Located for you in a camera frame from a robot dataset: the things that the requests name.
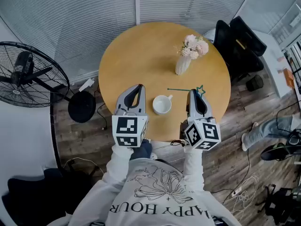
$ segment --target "table top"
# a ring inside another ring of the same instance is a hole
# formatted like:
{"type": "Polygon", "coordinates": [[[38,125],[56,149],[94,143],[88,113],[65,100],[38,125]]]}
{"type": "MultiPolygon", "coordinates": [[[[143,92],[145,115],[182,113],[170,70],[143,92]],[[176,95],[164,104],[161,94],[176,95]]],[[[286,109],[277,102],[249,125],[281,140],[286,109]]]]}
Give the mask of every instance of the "table top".
{"type": "Polygon", "coordinates": [[[99,87],[104,102],[114,113],[121,93],[136,84],[143,84],[146,92],[146,113],[149,124],[146,138],[157,141],[179,139],[180,124],[187,119],[187,91],[203,85],[213,116],[219,122],[230,99],[230,76],[227,66],[208,42],[209,52],[193,60],[182,75],[175,74],[175,65],[186,35],[197,32],[185,26],[153,22],[141,24],[119,35],[106,49],[99,68],[99,87]],[[152,101],[158,95],[173,95],[168,114],[156,115],[152,101]]]}

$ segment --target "jeans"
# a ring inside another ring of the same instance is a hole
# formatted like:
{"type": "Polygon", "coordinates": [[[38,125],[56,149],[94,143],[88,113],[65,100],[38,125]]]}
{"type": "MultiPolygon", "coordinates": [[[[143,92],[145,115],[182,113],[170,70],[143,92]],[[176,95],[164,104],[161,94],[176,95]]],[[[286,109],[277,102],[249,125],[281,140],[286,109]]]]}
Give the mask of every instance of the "jeans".
{"type": "Polygon", "coordinates": [[[289,132],[291,131],[291,124],[292,124],[293,117],[285,116],[278,118],[278,128],[277,129],[277,122],[276,118],[273,118],[269,121],[261,123],[259,126],[255,127],[243,139],[243,143],[245,144],[246,148],[249,149],[253,146],[256,142],[259,142],[261,139],[265,137],[269,138],[288,138],[289,132]]]}
{"type": "Polygon", "coordinates": [[[150,158],[151,152],[152,152],[152,145],[149,143],[148,140],[143,139],[140,147],[133,148],[134,152],[131,155],[131,159],[137,159],[137,158],[150,158]]]}

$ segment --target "sleeve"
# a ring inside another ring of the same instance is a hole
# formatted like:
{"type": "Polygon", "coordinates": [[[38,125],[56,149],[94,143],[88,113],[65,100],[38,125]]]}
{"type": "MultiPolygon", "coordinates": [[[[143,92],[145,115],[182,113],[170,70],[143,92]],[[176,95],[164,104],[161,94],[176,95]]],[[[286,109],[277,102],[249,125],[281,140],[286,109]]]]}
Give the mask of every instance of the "sleeve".
{"type": "Polygon", "coordinates": [[[202,152],[203,150],[192,149],[190,145],[184,147],[185,162],[183,179],[193,191],[204,190],[202,152]]]}
{"type": "Polygon", "coordinates": [[[115,197],[120,193],[128,173],[128,162],[133,149],[114,145],[113,154],[103,175],[80,202],[68,226],[88,226],[105,222],[115,197]]]}

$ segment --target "white mug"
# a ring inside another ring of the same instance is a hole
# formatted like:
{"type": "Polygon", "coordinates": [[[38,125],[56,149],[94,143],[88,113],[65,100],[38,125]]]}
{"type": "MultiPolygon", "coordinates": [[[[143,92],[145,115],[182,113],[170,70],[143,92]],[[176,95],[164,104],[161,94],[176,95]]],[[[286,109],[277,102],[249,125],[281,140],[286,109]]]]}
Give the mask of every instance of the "white mug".
{"type": "Polygon", "coordinates": [[[154,112],[158,115],[164,115],[168,113],[171,109],[171,98],[173,96],[157,96],[152,102],[152,108],[154,112]]]}

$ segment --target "white vase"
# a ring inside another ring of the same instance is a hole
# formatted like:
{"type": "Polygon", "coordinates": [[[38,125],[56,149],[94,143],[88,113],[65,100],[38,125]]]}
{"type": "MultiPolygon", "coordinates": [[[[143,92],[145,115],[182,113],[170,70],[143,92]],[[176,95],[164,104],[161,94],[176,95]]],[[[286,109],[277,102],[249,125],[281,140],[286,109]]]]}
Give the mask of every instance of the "white vase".
{"type": "Polygon", "coordinates": [[[177,75],[183,74],[189,67],[191,63],[191,58],[189,56],[181,56],[175,67],[175,73],[177,75]]]}

